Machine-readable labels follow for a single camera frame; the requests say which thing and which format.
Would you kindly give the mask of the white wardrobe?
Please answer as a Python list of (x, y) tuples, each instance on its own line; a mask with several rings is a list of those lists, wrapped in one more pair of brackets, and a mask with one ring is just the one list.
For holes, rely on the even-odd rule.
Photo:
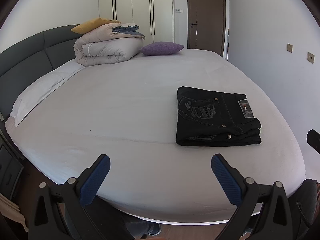
[(173, 0), (99, 0), (99, 16), (135, 23), (144, 44), (174, 41)]

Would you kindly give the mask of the beige wall socket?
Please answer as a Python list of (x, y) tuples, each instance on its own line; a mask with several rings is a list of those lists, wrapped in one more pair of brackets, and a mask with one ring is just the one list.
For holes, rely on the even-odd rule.
[(314, 60), (315, 60), (315, 55), (312, 54), (311, 52), (308, 52), (307, 61), (310, 62), (311, 64), (314, 64)]

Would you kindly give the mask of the white bed mattress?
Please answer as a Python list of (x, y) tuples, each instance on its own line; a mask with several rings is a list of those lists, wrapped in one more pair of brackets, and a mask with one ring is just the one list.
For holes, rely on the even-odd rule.
[[(261, 144), (181, 147), (175, 142), (181, 86), (245, 94), (261, 122)], [(121, 211), (174, 225), (227, 221), (235, 210), (211, 169), (221, 153), (244, 177), (287, 195), (305, 179), (305, 164), (289, 125), (242, 71), (211, 51), (137, 56), (87, 67), (5, 127), (23, 155), (57, 184), (77, 177), (104, 153), (111, 169), (98, 195)]]

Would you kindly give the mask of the white flat pillow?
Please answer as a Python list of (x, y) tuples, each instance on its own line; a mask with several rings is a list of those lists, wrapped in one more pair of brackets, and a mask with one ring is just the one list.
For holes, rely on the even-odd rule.
[(73, 59), (38, 78), (29, 85), (18, 96), (12, 107), (10, 117), (14, 119), (15, 127), (17, 127), (39, 103), (84, 68), (85, 66), (77, 63), (76, 59)]

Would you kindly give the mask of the brown door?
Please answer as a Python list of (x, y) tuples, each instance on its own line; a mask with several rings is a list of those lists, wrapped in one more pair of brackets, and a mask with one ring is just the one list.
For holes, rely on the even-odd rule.
[(226, 0), (188, 0), (188, 48), (223, 56)]

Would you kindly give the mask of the folded blue grey cloth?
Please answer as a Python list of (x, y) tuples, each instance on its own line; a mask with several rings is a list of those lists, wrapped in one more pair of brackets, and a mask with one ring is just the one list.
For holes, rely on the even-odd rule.
[(134, 23), (125, 23), (125, 24), (120, 24), (117, 27), (114, 27), (112, 30), (112, 33), (136, 35), (142, 39), (145, 39), (145, 36), (139, 32), (139, 29), (140, 29), (140, 26)]

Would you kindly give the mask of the dark bedside cabinet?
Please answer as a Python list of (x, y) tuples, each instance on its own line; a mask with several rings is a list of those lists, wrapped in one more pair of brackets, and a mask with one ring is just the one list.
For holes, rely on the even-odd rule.
[(23, 172), (24, 158), (16, 155), (11, 148), (1, 141), (0, 152), (0, 185), (1, 195), (8, 200), (13, 200), (15, 197), (16, 187), (18, 185), (20, 175)]

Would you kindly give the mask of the mustard yellow pillow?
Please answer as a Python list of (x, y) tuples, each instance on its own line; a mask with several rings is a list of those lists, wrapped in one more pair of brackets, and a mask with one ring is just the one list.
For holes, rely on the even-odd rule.
[(99, 28), (102, 25), (110, 24), (110, 23), (120, 23), (120, 21), (99, 17), (99, 18), (95, 18), (87, 22), (84, 22), (80, 25), (77, 25), (76, 27), (72, 28), (71, 31), (76, 34), (84, 35), (94, 29)]

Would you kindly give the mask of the beige wall switch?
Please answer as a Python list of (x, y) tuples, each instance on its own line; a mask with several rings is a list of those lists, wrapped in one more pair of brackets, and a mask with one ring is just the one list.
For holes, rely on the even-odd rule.
[(286, 49), (288, 52), (292, 53), (293, 52), (293, 45), (288, 43)]

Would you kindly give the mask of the folded beige duvet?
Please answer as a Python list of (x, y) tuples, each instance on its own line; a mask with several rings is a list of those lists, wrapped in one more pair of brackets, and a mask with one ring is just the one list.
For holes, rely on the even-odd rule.
[(75, 58), (83, 66), (128, 61), (139, 53), (145, 39), (112, 33), (120, 23), (110, 23), (82, 35), (74, 44)]

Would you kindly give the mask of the dark grey headboard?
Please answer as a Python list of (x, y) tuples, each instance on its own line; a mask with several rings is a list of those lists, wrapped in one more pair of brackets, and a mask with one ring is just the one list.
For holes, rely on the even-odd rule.
[(66, 25), (28, 37), (1, 53), (1, 120), (9, 117), (17, 97), (34, 81), (75, 58), (80, 37)]

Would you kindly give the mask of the black embroidered jeans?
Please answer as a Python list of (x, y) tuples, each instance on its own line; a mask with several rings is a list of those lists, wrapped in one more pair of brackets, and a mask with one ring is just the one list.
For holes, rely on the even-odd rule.
[(245, 94), (180, 87), (177, 103), (176, 144), (180, 146), (261, 144), (261, 123)]

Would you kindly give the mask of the purple cushion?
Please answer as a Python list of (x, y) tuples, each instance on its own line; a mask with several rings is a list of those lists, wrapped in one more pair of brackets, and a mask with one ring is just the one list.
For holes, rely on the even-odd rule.
[(140, 51), (146, 56), (172, 55), (184, 48), (184, 45), (174, 42), (155, 42), (144, 46)]

